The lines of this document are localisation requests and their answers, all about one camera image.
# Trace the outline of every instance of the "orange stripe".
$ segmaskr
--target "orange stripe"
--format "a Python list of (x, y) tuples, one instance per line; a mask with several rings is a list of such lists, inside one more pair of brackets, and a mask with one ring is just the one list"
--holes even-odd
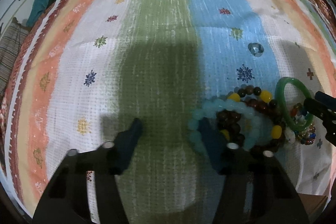
[(312, 40), (315, 42), (318, 48), (316, 54), (319, 54), (321, 60), (323, 61), (325, 72), (328, 75), (330, 88), (332, 92), (331, 96), (336, 97), (336, 81), (334, 78), (336, 70), (333, 63), (331, 62), (330, 53), (327, 49), (323, 37), (321, 36), (317, 28), (314, 26), (314, 24), (311, 22), (311, 20), (308, 18), (308, 16), (301, 10), (296, 0), (284, 0), (284, 1), (291, 6), (293, 12), (295, 12), (296, 15), (300, 18), (302, 22), (301, 24), (305, 26), (305, 30), (311, 35)]
[[(87, 8), (94, 0), (78, 0), (70, 8), (70, 12), (64, 16), (64, 20), (57, 27), (57, 33), (53, 40), (49, 43), (44, 52), (37, 55), (35, 83), (33, 87), (33, 96), (31, 98), (31, 109), (29, 112), (29, 140), (28, 140), (28, 165), (31, 170), (31, 188), (37, 200), (41, 197), (41, 192), (36, 186), (36, 183), (41, 183), (44, 190), (48, 183), (45, 165), (46, 147), (49, 141), (46, 126), (47, 126), (47, 110), (53, 93), (55, 82), (58, 75), (59, 60), (63, 50), (71, 38), (77, 24), (86, 12)], [(57, 48), (56, 55), (50, 57), (49, 53), (52, 49)]]

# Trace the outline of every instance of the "blue cross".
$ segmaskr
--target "blue cross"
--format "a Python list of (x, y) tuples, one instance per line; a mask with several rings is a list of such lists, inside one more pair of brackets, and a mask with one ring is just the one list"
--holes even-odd
[(321, 141), (321, 139), (319, 139), (319, 142), (317, 143), (317, 146), (318, 146), (319, 149), (321, 149), (322, 143), (323, 142)]

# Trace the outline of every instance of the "yellow bead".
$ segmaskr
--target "yellow bead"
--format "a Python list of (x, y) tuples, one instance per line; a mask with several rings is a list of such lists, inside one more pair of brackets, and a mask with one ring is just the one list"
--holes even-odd
[(281, 129), (281, 126), (273, 126), (272, 128), (272, 132), (271, 132), (271, 136), (273, 139), (278, 139), (280, 138), (281, 136), (281, 132), (282, 132), (282, 129)]
[(230, 133), (229, 131), (227, 131), (226, 129), (221, 130), (221, 133), (223, 133), (223, 135), (225, 136), (225, 138), (227, 139), (227, 141), (230, 141)]
[(268, 90), (263, 90), (260, 95), (260, 99), (263, 100), (265, 103), (269, 103), (272, 100), (272, 94)]
[(232, 93), (228, 99), (234, 100), (236, 102), (240, 102), (240, 96), (238, 95), (238, 93)]

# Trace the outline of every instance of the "cross pattern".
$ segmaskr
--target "cross pattern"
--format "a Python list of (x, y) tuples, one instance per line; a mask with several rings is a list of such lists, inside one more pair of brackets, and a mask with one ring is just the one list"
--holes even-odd
[(318, 147), (319, 149), (321, 149), (322, 143), (323, 143), (323, 141), (321, 141), (321, 139), (319, 139), (319, 142), (317, 143), (317, 147)]
[(307, 76), (310, 78), (310, 80), (313, 80), (314, 73), (308, 69)]

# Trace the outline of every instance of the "green bangle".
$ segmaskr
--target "green bangle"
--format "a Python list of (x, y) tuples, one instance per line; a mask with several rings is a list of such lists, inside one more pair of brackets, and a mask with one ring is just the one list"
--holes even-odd
[(308, 113), (308, 115), (306, 116), (306, 123), (303, 126), (299, 126), (297, 124), (294, 123), (293, 119), (290, 117), (288, 109), (286, 107), (286, 100), (285, 100), (285, 86), (291, 83), (294, 86), (296, 86), (306, 98), (311, 98), (311, 95), (308, 91), (308, 89), (306, 88), (306, 86), (298, 79), (296, 78), (291, 78), (291, 77), (282, 77), (276, 86), (275, 89), (275, 98), (278, 101), (278, 105), (280, 107), (280, 110), (283, 113), (283, 118), (286, 121), (287, 126), (289, 126), (289, 128), (293, 131), (305, 131), (305, 129), (311, 125), (311, 123), (313, 122), (313, 114)]

